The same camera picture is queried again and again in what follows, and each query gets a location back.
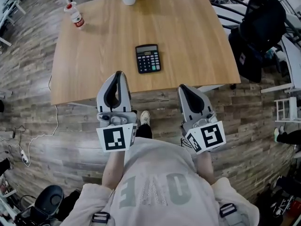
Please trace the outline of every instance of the table top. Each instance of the table top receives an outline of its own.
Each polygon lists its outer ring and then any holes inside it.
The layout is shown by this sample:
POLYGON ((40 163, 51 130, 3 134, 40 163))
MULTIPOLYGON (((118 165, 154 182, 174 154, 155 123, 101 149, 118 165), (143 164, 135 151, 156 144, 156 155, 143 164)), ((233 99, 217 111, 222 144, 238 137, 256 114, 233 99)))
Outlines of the table top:
POLYGON ((224 29, 209 0, 93 0, 79 5, 79 31, 68 15, 56 44, 51 103, 96 98, 118 70, 130 91, 240 83, 224 29), (162 70, 139 74, 135 47, 158 44, 162 70))

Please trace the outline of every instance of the white cable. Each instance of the white cable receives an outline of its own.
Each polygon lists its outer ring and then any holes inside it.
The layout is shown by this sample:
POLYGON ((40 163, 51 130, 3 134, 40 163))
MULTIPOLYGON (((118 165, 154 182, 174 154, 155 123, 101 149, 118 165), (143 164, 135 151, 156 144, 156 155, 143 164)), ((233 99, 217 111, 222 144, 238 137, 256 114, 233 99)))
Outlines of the white cable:
MULTIPOLYGON (((52 75, 50 76, 50 79, 49 79, 49 82, 48 82, 48 89, 51 91, 51 89, 50 89, 50 81, 51 81, 51 78, 52 78, 52 75)), ((30 141, 30 143, 28 144, 28 161, 29 161, 29 164, 27 165, 25 162, 24 162, 24 164, 25 164, 25 166, 26 167, 29 167, 30 165, 31 165, 31 160, 30 160, 30 145, 31 145, 31 143, 33 142, 33 140, 35 140, 35 139, 38 139, 39 137, 43 137, 43 136, 53 136, 54 134, 55 134, 55 131, 56 131, 56 129, 58 128, 58 109, 57 109, 57 106, 55 105, 55 108, 56 108, 56 128, 55 128, 55 130, 53 131, 53 133, 52 134, 44 134, 44 135, 39 135, 39 136, 37 136, 36 138, 33 138, 31 141, 30 141)))

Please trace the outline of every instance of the wooden floor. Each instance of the wooden floor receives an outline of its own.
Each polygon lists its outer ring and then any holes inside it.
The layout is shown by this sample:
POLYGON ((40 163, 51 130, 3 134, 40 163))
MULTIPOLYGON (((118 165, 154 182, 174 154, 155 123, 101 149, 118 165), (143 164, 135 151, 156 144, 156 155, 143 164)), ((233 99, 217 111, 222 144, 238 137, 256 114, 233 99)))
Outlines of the wooden floor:
MULTIPOLYGON (((26 0, 22 6, 28 13, 14 27, 8 27, 5 37, 13 45, 5 46, 0 56, 0 88, 14 92, 4 101, 0 130, 24 125, 21 147, 28 154, 31 138, 51 134, 56 127, 56 109, 50 105, 48 82, 63 0, 26 0)), ((227 144, 213 153, 216 175, 228 177, 252 201, 268 182, 287 169, 293 154, 291 146, 273 141, 273 100, 285 95, 260 93, 261 88, 281 83, 284 81, 279 75, 266 73, 261 84, 242 78, 236 90, 224 86, 208 93, 227 135, 227 144)), ((178 103, 175 89, 132 95, 134 109, 150 111, 154 138, 175 144, 181 138, 178 103)), ((99 146, 96 114, 94 108, 58 106, 57 132, 32 143, 31 166, 16 162, 14 170, 6 173, 18 193, 37 196, 46 186, 58 184, 68 194, 84 183, 101 183, 108 155, 99 146)), ((8 142, 16 161, 20 159, 16 145, 19 139, 17 132, 16 139, 8 142)), ((7 149, 7 142, 0 142, 0 151, 7 149)), ((1 153, 0 157, 5 158, 6 154, 1 153)))

